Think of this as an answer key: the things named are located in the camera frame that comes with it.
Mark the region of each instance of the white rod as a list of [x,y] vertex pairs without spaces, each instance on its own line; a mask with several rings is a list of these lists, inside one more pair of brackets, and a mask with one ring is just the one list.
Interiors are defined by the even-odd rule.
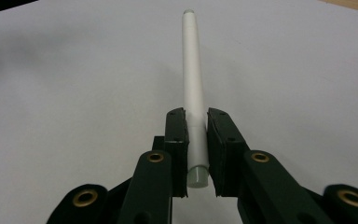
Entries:
[[206,111],[203,103],[200,68],[199,34],[196,15],[188,9],[182,18],[183,77],[186,122],[189,135],[187,153],[187,186],[208,186],[208,148],[206,138]]

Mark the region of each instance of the white plastic tube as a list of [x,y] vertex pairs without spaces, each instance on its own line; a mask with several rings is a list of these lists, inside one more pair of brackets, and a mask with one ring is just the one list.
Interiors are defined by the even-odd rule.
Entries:
[[206,111],[203,103],[200,68],[199,34],[196,15],[188,9],[182,18],[183,35],[183,77],[186,122],[189,135],[187,153],[187,186],[205,188],[208,186],[208,148],[206,138]]

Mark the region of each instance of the white backdrop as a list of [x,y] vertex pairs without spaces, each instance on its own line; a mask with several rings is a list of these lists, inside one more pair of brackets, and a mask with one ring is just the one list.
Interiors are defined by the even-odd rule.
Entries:
[[[314,0],[58,1],[0,12],[0,223],[46,223],[113,188],[183,106],[181,17],[198,16],[207,106],[303,186],[358,187],[358,11]],[[212,186],[173,223],[241,223]]]

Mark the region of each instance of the screw hole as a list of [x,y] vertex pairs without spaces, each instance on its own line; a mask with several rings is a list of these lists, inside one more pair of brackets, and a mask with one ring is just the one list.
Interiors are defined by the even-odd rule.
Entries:
[[258,162],[268,162],[269,161],[269,157],[263,153],[260,153],[260,152],[256,152],[256,153],[252,154],[252,159],[254,161],[258,161]]
[[348,189],[341,189],[337,192],[337,195],[344,203],[358,207],[358,193]]
[[148,224],[150,223],[150,214],[148,212],[138,213],[133,219],[134,224]]
[[98,193],[95,189],[83,189],[75,195],[72,203],[76,207],[86,207],[94,203],[97,198]]
[[164,160],[164,156],[161,153],[152,153],[147,156],[147,159],[151,162],[160,162]]
[[304,224],[316,224],[315,218],[307,213],[300,213],[297,215],[298,220]]

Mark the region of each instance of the brass ring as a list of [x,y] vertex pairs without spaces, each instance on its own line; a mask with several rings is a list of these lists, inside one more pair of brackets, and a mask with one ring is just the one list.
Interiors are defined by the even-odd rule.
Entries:
[[94,203],[97,198],[98,193],[95,191],[95,189],[83,189],[75,195],[72,203],[76,207],[86,207]]
[[258,161],[258,162],[268,162],[269,161],[269,157],[261,152],[255,152],[254,154],[252,154],[252,159],[254,161]]
[[149,155],[147,155],[147,159],[151,162],[160,162],[164,160],[164,155],[162,155],[161,153],[150,153]]
[[358,207],[358,193],[348,190],[348,189],[341,189],[337,193],[338,198],[342,200],[344,203],[350,204],[354,207]]

